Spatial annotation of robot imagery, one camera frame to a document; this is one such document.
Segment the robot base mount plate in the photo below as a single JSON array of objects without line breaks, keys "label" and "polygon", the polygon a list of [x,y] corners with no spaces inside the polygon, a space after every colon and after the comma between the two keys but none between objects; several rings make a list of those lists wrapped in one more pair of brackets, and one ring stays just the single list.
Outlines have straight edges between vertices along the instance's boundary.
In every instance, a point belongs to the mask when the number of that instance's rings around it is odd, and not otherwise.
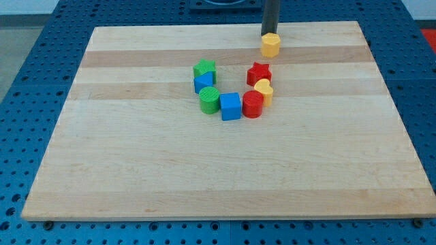
[{"label": "robot base mount plate", "polygon": [[188,0],[191,12],[261,10],[263,0]]}]

